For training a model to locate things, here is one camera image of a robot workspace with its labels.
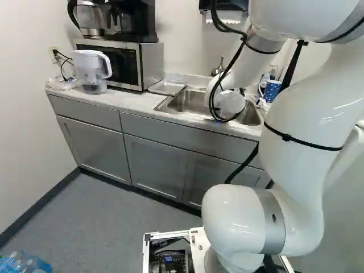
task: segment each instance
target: cabinet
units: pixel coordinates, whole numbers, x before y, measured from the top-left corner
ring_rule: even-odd
[[[188,159],[183,203],[200,208],[205,192],[214,185],[222,184],[239,164],[191,152]],[[269,176],[262,170],[246,167],[231,182],[235,185],[263,187]]]
[[[127,134],[124,137],[132,184],[182,202],[188,152]]]
[[[123,134],[57,116],[80,167],[131,184]]]

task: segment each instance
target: sink basin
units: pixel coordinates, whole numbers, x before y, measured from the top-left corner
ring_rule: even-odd
[[[203,118],[212,119],[209,108],[204,105],[204,95],[205,93],[201,91],[184,89],[176,97],[166,98],[154,110],[176,115],[198,114]],[[248,100],[243,112],[235,121],[249,126],[258,126],[262,123],[254,104]]]

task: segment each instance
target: floor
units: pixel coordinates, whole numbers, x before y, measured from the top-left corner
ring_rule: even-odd
[[[143,234],[201,226],[201,218],[80,175],[1,251],[27,250],[54,272],[142,272]]]

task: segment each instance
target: coffee maker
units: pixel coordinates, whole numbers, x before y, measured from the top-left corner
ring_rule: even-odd
[[[155,0],[69,0],[67,10],[85,38],[158,42]]]

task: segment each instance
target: kitchen counter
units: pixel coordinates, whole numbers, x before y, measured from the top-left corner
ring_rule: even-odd
[[[154,111],[153,109],[159,105],[166,96],[152,94],[149,92],[139,93],[131,92],[126,89],[108,89],[104,94],[93,95],[86,94],[79,88],[67,91],[58,91],[47,88],[46,91],[48,94],[58,97],[69,98],[71,100],[85,102],[87,104],[102,106],[113,110],[141,115],[143,117],[154,118],[184,126],[233,135],[239,138],[259,140],[262,133],[263,122],[259,126],[246,126],[235,121],[220,123],[192,113],[180,113],[178,115],[174,115]],[[263,120],[262,113],[258,111],[258,114],[261,120]]]

